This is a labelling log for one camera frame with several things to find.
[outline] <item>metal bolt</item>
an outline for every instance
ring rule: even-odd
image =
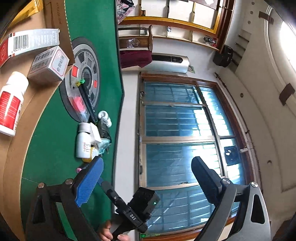
[[[73,183],[73,179],[69,178],[69,179],[67,179],[67,180],[65,181],[65,183],[66,183],[67,185],[70,185],[70,184]]]
[[[229,180],[228,178],[223,178],[223,179],[222,179],[222,182],[223,182],[225,185],[230,184],[230,180]]]
[[[252,187],[257,188],[258,187],[258,183],[256,182],[251,182]]]
[[[44,183],[39,183],[38,188],[44,188]]]

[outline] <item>green table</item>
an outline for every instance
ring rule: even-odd
[[[113,123],[110,128],[113,144],[109,153],[103,156],[102,178],[109,182],[113,180],[117,124],[124,96],[118,65],[114,10],[114,0],[66,0],[71,39],[85,37],[90,40],[100,62],[100,100],[97,111],[107,111]],[[37,184],[61,184],[67,178],[76,176],[75,169],[82,164],[81,159],[75,157],[77,127],[78,123],[68,115],[59,90],[56,90],[35,129],[25,160],[21,184],[21,215],[24,228]],[[111,202],[98,186],[88,203],[81,208],[95,229],[111,217]]]

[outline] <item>cardboard box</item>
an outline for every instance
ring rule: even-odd
[[[68,63],[69,58],[64,51],[59,46],[55,46],[35,57],[28,79],[38,84],[62,81],[65,77]]]
[[[19,22],[6,33],[38,29],[60,29],[60,47],[69,58],[68,68],[75,62],[71,39],[69,36],[64,0],[44,0],[44,11],[40,11],[30,18]],[[30,67],[39,50],[20,55],[7,61],[0,68],[0,88],[6,84],[13,71],[28,75]],[[20,241],[25,241],[20,213],[20,188],[22,170],[31,137],[38,121],[50,98],[59,87],[60,82],[54,82],[46,87],[37,86],[30,82],[24,94],[20,119],[15,137],[11,138],[0,133],[0,212],[5,221]]]
[[[42,28],[11,33],[0,45],[0,67],[11,57],[59,45],[59,29]]]

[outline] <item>blue textured pad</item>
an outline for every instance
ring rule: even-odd
[[[78,207],[81,207],[83,203],[87,203],[91,196],[94,187],[96,186],[104,169],[104,162],[102,158],[99,158],[93,165],[92,169],[85,175],[82,182],[77,188],[75,202]]]

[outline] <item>barcode number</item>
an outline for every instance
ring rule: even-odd
[[[40,56],[36,57],[35,60],[34,60],[34,63],[41,60],[41,59],[43,59],[43,58],[46,58],[49,55],[52,55],[53,51],[54,51],[54,49],[51,50],[51,51],[47,51],[44,54],[41,54]]]
[[[21,35],[13,38],[13,51],[17,51],[29,46],[29,35]]]

